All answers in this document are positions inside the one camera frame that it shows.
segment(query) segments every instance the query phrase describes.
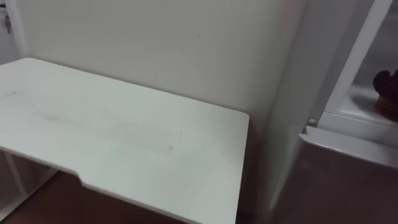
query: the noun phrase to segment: scratch mark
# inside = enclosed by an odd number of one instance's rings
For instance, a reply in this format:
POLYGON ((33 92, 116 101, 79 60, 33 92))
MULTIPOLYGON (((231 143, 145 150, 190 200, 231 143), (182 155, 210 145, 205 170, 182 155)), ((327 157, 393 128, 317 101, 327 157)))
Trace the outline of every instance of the scratch mark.
POLYGON ((9 94, 7 94, 7 95, 5 95, 5 96, 0 97, 0 100, 4 100, 4 99, 6 99, 6 98, 8 98, 8 97, 10 97, 10 96, 13 96, 13 95, 15 95, 15 94, 17 94, 16 91, 14 91, 14 92, 12 92, 12 93, 9 93, 9 94))

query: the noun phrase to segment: brown object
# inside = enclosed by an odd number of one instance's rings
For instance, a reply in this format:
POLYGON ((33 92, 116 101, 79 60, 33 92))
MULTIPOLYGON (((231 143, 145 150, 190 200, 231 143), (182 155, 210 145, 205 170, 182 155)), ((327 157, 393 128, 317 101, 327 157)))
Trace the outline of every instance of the brown object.
POLYGON ((398 123, 398 105, 385 99, 383 96, 379 96, 375 107, 377 111, 385 118, 398 123))
POLYGON ((81 186, 59 172, 2 224, 182 224, 159 213, 122 202, 81 186))

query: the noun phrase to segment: white desk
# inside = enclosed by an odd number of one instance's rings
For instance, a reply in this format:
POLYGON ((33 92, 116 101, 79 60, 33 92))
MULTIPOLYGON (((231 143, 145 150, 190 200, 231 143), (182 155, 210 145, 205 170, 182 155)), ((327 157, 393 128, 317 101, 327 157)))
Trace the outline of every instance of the white desk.
POLYGON ((1 149, 185 222, 234 223, 248 122, 41 60, 0 66, 1 149))

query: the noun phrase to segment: door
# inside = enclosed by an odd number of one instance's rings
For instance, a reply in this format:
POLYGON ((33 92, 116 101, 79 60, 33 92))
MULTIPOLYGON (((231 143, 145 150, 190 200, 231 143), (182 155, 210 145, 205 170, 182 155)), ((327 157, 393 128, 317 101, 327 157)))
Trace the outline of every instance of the door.
POLYGON ((397 149, 307 127, 271 223, 397 223, 397 189, 397 149))

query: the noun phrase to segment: floor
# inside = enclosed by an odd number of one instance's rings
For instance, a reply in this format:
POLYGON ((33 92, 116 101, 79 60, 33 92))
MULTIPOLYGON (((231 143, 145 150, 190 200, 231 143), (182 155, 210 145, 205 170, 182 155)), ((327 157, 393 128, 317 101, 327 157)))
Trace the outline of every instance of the floor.
POLYGON ((56 174, 1 224, 181 224, 172 218, 101 195, 62 172, 56 174))

